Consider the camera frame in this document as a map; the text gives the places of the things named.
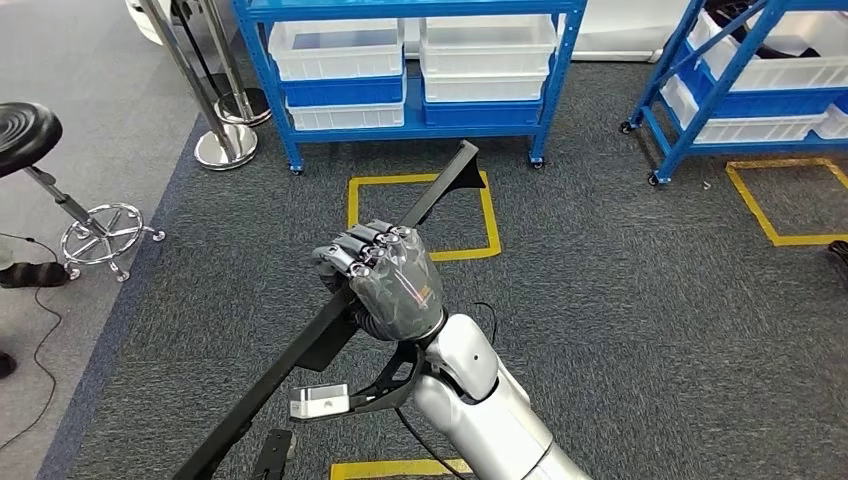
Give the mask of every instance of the storage rack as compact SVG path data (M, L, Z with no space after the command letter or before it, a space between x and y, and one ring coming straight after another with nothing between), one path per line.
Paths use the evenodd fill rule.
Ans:
M642 97L630 118L623 122L620 126L621 133L629 134L634 129L639 128L643 121L648 122L648 126L653 133L660 149L665 158L659 165L659 168L654 170L648 177L648 183L651 185L666 184L671 182L671 175L683 161L686 155L718 155L718 154L761 154L761 153L793 153L793 152L820 152L832 150L844 150L848 148L848 139L825 140L819 137L815 132L810 132L806 138L800 141L776 141L776 142L741 142L741 143L694 143L701 129L704 128L709 121L715 109L723 101L725 95L730 90L731 86L736 82L736 79L748 65L748 62L756 53L757 49L762 45L763 41L768 36L769 32L780 22L784 13L789 11L817 11L817 10L848 10L848 0L759 0L751 6L746 12L734 19L722 31L704 43L700 48L697 48L691 54L685 56L683 60L675 63L675 58L678 56L681 48L686 48L685 42L689 32L695 27L698 20L698 14L704 7L706 0L690 0L689 6L677 26L677 29L671 35L668 43L665 46L663 55L657 62L651 80L648 82ZM715 87L706 96L704 102L700 105L698 113L692 118L688 127L683 130L679 120L669 105L660 96L660 89L665 85L669 78L675 75L681 66L693 58L701 57L713 45L717 44L722 38L729 35L731 32L739 28L748 19L754 16L757 12L762 11L760 19L756 25L748 32L734 55L733 59L728 64L724 73L718 79ZM652 105L656 101L664 106L665 110L672 119L672 123L679 133L679 137L674 145L668 142L665 134L660 128L656 116L651 111Z
M466 138L529 136L532 147L530 164L544 163L545 140L565 82L568 64L577 40L586 0L233 0L233 9L242 36L253 61L262 88L268 97L277 132L289 158L289 168L297 175L303 171L301 143L344 142L363 140L401 140L423 138ZM349 130L296 131L284 108L284 92L280 79L269 62L265 39L259 26L270 32L274 22L297 20L342 20L359 18L403 18L462 15L566 14L565 30L559 46L549 61L550 75L543 87L541 114L535 125L513 126L427 126L422 110L423 81L409 75L401 127L360 128Z

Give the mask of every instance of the stanchion post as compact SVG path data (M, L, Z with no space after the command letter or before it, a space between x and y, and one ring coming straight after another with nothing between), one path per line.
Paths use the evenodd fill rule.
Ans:
M212 40L221 58L224 73L230 81L231 93L225 93L215 102L215 112L224 122L243 125L259 125L271 118L271 109L265 93L258 88L245 88L244 81L236 66L235 57L227 43L227 33L224 31L224 23L221 13L214 0L199 0L203 9L203 16L209 25Z
M179 42L168 21L165 20L158 2L156 0L140 0L140 2L153 29L162 39L162 44L168 49L174 63L177 64L191 87L191 93L200 108L200 113L209 124L210 131L200 138L194 149L197 161L210 170L230 170L252 160L256 154L256 133L245 125L221 123L200 83L200 78L180 49Z

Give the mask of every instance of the gray floor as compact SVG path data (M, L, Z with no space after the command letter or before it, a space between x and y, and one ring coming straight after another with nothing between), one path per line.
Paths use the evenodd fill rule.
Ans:
M201 45L209 51L199 25ZM84 205L123 201L152 214L197 109L170 57L141 36L124 2L0 0L0 44L6 46L0 53L0 101L42 103L64 126L62 142L39 165ZM0 231L56 248L68 222L26 175L0 180ZM49 259L27 244L11 246L21 261ZM59 383L44 419L0 452L4 478L35 476L119 290L108 269L92 268L78 281L42 293L65 315L40 355ZM35 306L32 293L0 293L0 350L20 362L0 385L0 441L35 418L49 392L49 379L31 354L53 318Z
M523 139L477 142L503 253L440 265L450 308L495 308L498 352L593 478L843 478L848 295L819 248L771 246L722 159L686 164L664 191L646 185L639 142L615 128L649 71L575 65L542 171L524 165ZM126 332L114 371L102 396L81 397L97 406L82 444L54 444L74 456L52 458L70 465L70 478L172 474L328 298L307 255L345 228L349 177L435 172L456 146L308 146L298 178L272 127L259 133L257 159L230 174L193 168L184 152L159 209L169 240L142 246L144 282L124 289L106 327ZM838 192L798 198L831 182L798 172L807 170L745 174L776 224L846 211ZM419 188L366 187L361 211L396 217ZM425 239L481 246L476 202L452 194ZM322 377L299 371L281 391L363 386L388 355L359 335ZM335 462L427 456L390 413L297 426L286 410L284 393L275 396L217 478L247 478L265 432L279 427L299 436L292 478L326 478Z

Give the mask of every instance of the stool caster wheel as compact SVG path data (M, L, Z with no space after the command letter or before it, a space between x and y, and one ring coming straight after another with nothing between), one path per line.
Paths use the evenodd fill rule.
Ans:
M153 228L150 228L147 225L145 225L141 228L143 228L145 232L150 232L150 233L153 234L153 237L151 237L151 238L153 238L154 242L161 242L162 240L165 240L165 231L164 230L154 230Z
M65 271L68 272L68 278L71 281L74 281L74 280L79 278L79 276L80 276L79 268L72 267L70 263L65 263L64 267L65 267Z
M112 273L118 275L118 277L116 278L116 280L118 280L118 283L124 283L130 279L130 272L125 272L121 270L121 267L119 267L115 262L109 262L109 269L112 270Z
M77 231L77 240L86 240L91 236L91 231L86 230L85 228L79 227L76 229Z

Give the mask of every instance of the chrome stool base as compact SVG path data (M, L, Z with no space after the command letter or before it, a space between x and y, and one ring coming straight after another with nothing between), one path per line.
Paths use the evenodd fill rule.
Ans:
M111 217L101 222L98 217ZM120 226L123 216L131 220L131 226ZM126 203L100 205L87 211L87 218L74 222L62 235L60 245L67 262L65 270L71 280L79 278L80 271L74 265L98 265L107 263L119 282L129 280L129 272L119 267L115 260L126 253L141 238L144 232L153 233L153 241L165 239L165 232L144 225L141 212Z

